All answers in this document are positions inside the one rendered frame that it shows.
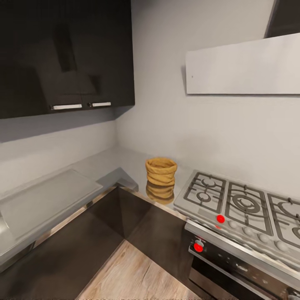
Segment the popcorn bag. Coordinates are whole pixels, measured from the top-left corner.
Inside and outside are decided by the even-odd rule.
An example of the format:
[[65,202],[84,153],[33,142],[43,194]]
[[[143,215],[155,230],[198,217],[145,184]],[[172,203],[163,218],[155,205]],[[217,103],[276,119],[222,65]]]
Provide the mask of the popcorn bag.
[[175,184],[177,164],[172,159],[153,157],[145,162],[147,179],[150,183],[160,186]]

